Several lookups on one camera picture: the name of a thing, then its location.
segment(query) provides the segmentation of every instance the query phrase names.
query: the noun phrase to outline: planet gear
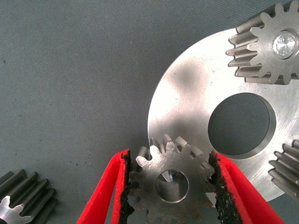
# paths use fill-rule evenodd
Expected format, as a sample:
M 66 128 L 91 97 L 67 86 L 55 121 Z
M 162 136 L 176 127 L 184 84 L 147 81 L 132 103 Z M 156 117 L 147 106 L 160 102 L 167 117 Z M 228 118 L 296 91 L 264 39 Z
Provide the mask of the planet gear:
M 199 207 L 212 207 L 206 192 L 214 192 L 209 182 L 214 168 L 205 157 L 181 137 L 174 142 L 169 135 L 163 144 L 152 138 L 149 150 L 140 149 L 136 161 L 142 171 L 130 172 L 130 178 L 139 183 L 134 194 L 140 201 L 134 208 L 147 211 L 146 223 L 160 218 L 163 224 L 184 224 L 187 217 L 200 218 Z
M 229 41 L 235 48 L 229 67 L 246 82 L 289 84 L 299 75 L 299 12 L 296 0 L 264 10 L 237 27 Z
M 284 152 L 275 152 L 277 161 L 270 161 L 274 167 L 269 173 L 272 181 L 294 201 L 299 203 L 299 141 L 293 147 L 283 145 Z
M 38 181 L 37 173 L 27 176 L 24 170 L 0 177 L 0 223 L 46 224 L 57 203 L 48 183 Z

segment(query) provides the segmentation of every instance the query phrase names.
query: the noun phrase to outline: gray cloth background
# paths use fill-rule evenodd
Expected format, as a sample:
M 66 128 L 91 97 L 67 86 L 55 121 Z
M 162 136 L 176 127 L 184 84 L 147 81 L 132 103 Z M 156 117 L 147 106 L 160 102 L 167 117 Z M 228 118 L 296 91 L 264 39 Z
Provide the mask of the gray cloth background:
M 59 199 L 48 223 L 75 223 L 110 158 L 148 145 L 150 100 L 171 62 L 274 3 L 0 1 L 0 175 L 22 168 L 48 178 Z M 290 198 L 270 204 L 298 223 Z M 216 210 L 202 216 L 219 223 Z

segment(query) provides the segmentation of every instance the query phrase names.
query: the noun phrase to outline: large hole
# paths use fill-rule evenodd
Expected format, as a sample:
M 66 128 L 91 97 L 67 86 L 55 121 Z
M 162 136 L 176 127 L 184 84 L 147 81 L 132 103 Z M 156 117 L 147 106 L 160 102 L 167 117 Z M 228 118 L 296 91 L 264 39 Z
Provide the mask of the large hole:
M 234 159 L 253 156 L 273 137 L 275 113 L 262 97 L 239 93 L 222 101 L 213 111 L 208 134 L 216 151 Z
M 189 182 L 183 173 L 170 169 L 158 176 L 155 189 L 161 200 L 167 203 L 178 203 L 187 196 Z

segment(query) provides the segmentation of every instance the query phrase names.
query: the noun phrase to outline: small gear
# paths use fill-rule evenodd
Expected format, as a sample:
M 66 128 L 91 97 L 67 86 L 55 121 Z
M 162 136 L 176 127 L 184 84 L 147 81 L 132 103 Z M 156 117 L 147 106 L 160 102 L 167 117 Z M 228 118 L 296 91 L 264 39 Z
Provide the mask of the small gear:
M 283 145 L 284 152 L 275 152 L 277 161 L 269 163 L 274 167 L 269 174 L 272 181 L 294 201 L 299 203 L 299 141 L 293 147 Z
M 299 75 L 299 12 L 296 0 L 280 3 L 237 27 L 227 54 L 235 59 L 236 76 L 246 82 L 289 84 Z
M 26 175 L 24 170 L 8 172 L 0 178 L 0 223 L 45 224 L 54 212 L 57 200 L 48 180 L 37 180 L 37 173 Z
M 172 220 L 186 223 L 187 217 L 200 218 L 199 207 L 212 207 L 206 192 L 214 192 L 210 184 L 214 168 L 205 161 L 205 154 L 178 137 L 175 142 L 169 135 L 163 144 L 154 138 L 150 149 L 142 147 L 136 158 L 142 171 L 130 172 L 130 178 L 139 183 L 134 194 L 140 201 L 136 210 L 146 210 L 146 223 L 157 218 L 163 224 Z

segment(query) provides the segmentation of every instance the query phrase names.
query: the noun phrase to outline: circular metal disc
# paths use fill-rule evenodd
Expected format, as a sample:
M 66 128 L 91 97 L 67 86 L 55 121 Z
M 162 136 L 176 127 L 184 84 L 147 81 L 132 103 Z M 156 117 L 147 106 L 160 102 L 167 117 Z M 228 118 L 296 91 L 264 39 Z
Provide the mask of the circular metal disc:
M 282 144 L 299 139 L 299 80 L 289 85 L 246 83 L 229 68 L 233 59 L 226 51 L 234 46 L 228 39 L 235 29 L 211 35 L 187 49 L 169 67 L 153 96 L 148 134 L 162 141 L 165 133 L 181 136 L 209 154 L 214 148 L 208 136 L 208 124 L 214 109 L 226 98 L 243 92 L 258 95 L 269 111 L 270 126 L 264 140 L 242 155 L 229 156 L 266 201 L 283 192 L 271 181 L 268 171 L 276 160 L 274 151 Z

